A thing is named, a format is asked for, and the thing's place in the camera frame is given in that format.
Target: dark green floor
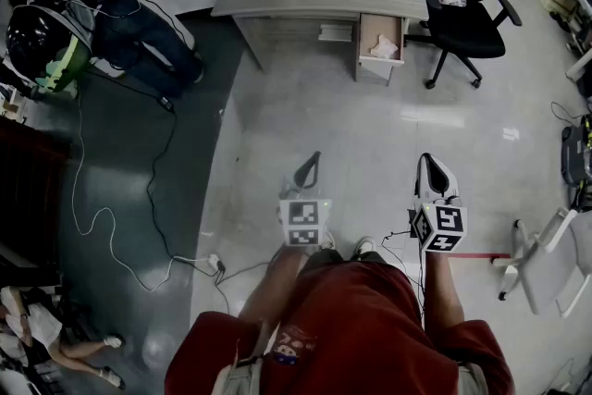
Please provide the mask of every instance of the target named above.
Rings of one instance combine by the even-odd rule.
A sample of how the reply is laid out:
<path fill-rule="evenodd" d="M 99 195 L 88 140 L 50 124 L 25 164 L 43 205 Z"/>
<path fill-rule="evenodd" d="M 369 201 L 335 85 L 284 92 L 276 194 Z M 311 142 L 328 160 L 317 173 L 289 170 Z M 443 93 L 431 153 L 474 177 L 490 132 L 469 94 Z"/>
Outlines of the dark green floor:
<path fill-rule="evenodd" d="M 202 83 L 175 103 L 179 123 L 166 156 L 157 166 L 154 200 L 157 218 L 172 253 L 195 255 L 210 166 L 243 42 L 232 22 L 200 18 L 184 21 L 207 66 Z M 126 84 L 135 85 L 133 80 Z M 107 81 L 80 82 L 86 158 L 75 207 L 83 231 L 93 215 L 110 206 L 117 219 L 116 255 L 147 285 L 160 281 L 168 265 L 154 229 L 145 188 L 153 159 L 163 149 L 173 117 L 151 98 Z M 32 127 L 72 140 L 73 160 L 64 177 L 60 217 L 60 266 L 76 301 L 92 307 L 90 324 L 99 333 L 116 332 L 127 341 L 122 352 L 106 350 L 91 362 L 108 364 L 122 375 L 130 394 L 162 394 L 168 363 L 188 331 L 192 268 L 174 264 L 159 290 L 143 290 L 109 252 L 112 220 L 102 213 L 94 231 L 81 236 L 70 199 L 81 148 L 76 103 L 55 99 L 31 114 Z M 117 390 L 92 376 L 66 372 L 68 393 L 104 394 Z"/>

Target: floor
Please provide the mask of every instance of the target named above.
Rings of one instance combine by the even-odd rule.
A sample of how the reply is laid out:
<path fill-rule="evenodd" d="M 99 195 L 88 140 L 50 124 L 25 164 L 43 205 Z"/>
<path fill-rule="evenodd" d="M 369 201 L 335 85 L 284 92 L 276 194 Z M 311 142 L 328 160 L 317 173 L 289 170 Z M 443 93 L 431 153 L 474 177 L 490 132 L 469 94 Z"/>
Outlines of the floor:
<path fill-rule="evenodd" d="M 438 53 L 418 43 L 408 45 L 405 66 L 388 88 L 353 82 L 340 45 L 279 44 L 266 74 L 245 54 L 216 149 L 198 255 L 216 252 L 229 273 L 267 261 L 283 239 L 276 217 L 282 180 L 317 150 L 314 195 L 333 200 L 329 229 L 344 254 L 364 235 L 381 240 L 408 228 L 415 167 L 424 152 L 442 159 L 460 183 L 469 210 L 461 252 L 508 252 L 518 217 L 531 229 L 543 228 L 566 205 L 564 124 L 550 103 L 573 115 L 586 109 L 565 78 L 574 62 L 565 35 L 537 0 L 510 1 L 524 26 L 504 22 L 506 56 L 475 60 L 484 76 L 479 90 L 470 85 L 468 69 L 449 56 L 436 89 L 427 91 L 422 80 L 433 73 Z M 500 10 L 497 0 L 485 5 L 492 16 Z M 416 241 L 399 236 L 387 246 L 416 275 Z M 222 284 L 232 314 L 264 269 Z M 498 302 L 500 275 L 487 259 L 454 259 L 452 270 L 467 318 L 486 319 L 497 335 L 517 393 L 558 386 L 567 369 L 552 378 L 571 357 L 573 372 L 587 362 L 592 291 L 568 320 L 554 308 L 534 317 L 522 290 Z M 226 311 L 226 304 L 211 280 L 194 276 L 191 318 L 205 309 Z"/>
<path fill-rule="evenodd" d="M 170 251 L 192 257 L 216 139 L 243 44 L 230 21 L 205 17 L 184 23 L 207 70 L 202 83 L 175 101 L 179 123 L 157 167 L 154 200 Z M 141 87 L 131 78 L 124 83 Z M 92 76 L 81 80 L 80 88 L 86 144 L 75 199 L 80 227 L 88 230 L 94 213 L 110 206 L 117 218 L 115 254 L 146 286 L 154 287 L 165 277 L 168 257 L 153 227 L 145 188 L 173 118 L 153 99 Z M 91 333 L 116 332 L 127 343 L 122 352 L 105 350 L 90 362 L 116 370 L 127 383 L 127 393 L 160 395 L 168 364 L 189 329 L 193 269 L 175 264 L 170 280 L 148 292 L 111 257 L 112 221 L 107 213 L 97 218 L 90 235 L 81 236 L 75 229 L 70 200 L 81 153 L 76 102 L 57 98 L 40 104 L 28 125 L 72 142 L 60 217 L 61 270 L 74 299 L 92 309 L 85 321 Z M 71 371 L 64 372 L 63 385 L 68 395 L 119 393 L 102 380 Z"/>

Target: shoe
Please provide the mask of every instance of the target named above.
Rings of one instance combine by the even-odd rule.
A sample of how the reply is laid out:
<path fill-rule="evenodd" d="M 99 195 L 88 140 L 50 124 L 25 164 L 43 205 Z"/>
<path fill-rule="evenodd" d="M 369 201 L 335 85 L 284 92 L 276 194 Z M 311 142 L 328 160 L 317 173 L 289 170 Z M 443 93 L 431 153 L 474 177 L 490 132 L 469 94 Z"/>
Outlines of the shoe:
<path fill-rule="evenodd" d="M 104 378 L 107 382 L 118 389 L 123 390 L 126 387 L 126 383 L 123 381 L 123 379 L 113 372 L 113 370 L 111 370 L 109 367 L 101 369 L 101 378 Z"/>
<path fill-rule="evenodd" d="M 376 251 L 376 243 L 374 239 L 371 237 L 362 237 L 355 246 L 355 250 L 353 251 L 354 257 L 359 257 L 363 253 L 368 252 L 375 252 Z"/>
<path fill-rule="evenodd" d="M 328 249 L 328 250 L 334 251 L 336 248 L 337 248 L 337 246 L 335 245 L 335 238 L 333 237 L 333 234 L 331 234 L 327 230 L 325 232 L 325 238 L 323 239 L 323 242 L 321 243 L 321 250 Z"/>
<path fill-rule="evenodd" d="M 197 77 L 197 80 L 195 80 L 193 83 L 197 84 L 198 82 L 200 82 L 205 75 L 205 68 L 204 68 L 204 61 L 202 60 L 202 56 L 197 53 L 197 52 L 193 52 L 193 56 L 195 56 L 197 59 L 200 60 L 200 63 L 202 63 L 202 72 L 200 73 L 200 75 Z"/>
<path fill-rule="evenodd" d="M 119 336 L 115 336 L 114 334 L 109 334 L 108 336 L 105 336 L 103 342 L 105 343 L 105 346 L 113 347 L 115 349 L 118 349 L 121 346 L 123 346 L 123 339 Z"/>

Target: person in white shirt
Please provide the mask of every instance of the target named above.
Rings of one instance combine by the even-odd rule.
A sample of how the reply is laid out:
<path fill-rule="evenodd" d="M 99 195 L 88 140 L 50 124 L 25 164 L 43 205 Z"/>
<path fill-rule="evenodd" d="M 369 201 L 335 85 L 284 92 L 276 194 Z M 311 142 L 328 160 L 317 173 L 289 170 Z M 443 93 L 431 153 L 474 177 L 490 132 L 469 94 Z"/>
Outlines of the person in white shirt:
<path fill-rule="evenodd" d="M 25 306 L 18 289 L 3 287 L 0 290 L 0 303 L 0 318 L 6 320 L 10 329 L 23 344 L 32 347 L 33 339 L 37 339 L 57 364 L 68 369 L 88 372 L 120 389 L 125 388 L 121 377 L 110 368 L 99 369 L 81 360 L 107 346 L 121 347 L 123 344 L 121 338 L 107 336 L 101 341 L 68 344 L 60 337 L 62 323 L 40 303 Z"/>

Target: jeans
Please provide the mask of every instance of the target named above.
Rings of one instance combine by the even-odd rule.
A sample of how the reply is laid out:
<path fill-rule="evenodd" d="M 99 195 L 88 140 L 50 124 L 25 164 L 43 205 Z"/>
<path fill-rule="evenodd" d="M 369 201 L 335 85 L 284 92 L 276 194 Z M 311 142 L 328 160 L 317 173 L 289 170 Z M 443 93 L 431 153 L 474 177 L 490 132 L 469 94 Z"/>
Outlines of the jeans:
<path fill-rule="evenodd" d="M 333 249 L 321 249 L 317 253 L 313 253 L 304 264 L 301 273 L 309 270 L 315 270 L 323 265 L 341 264 L 345 262 L 339 252 Z M 365 262 L 374 264 L 388 265 L 387 262 L 380 256 L 378 252 L 366 252 L 361 255 L 352 255 L 350 262 Z"/>
<path fill-rule="evenodd" d="M 202 62 L 177 32 L 153 10 L 140 10 L 122 19 L 97 14 L 92 52 L 168 97 L 179 97 L 202 74 Z M 126 16 L 138 8 L 136 0 L 105 0 L 101 11 Z M 142 43 L 153 46 L 175 69 L 171 71 Z"/>

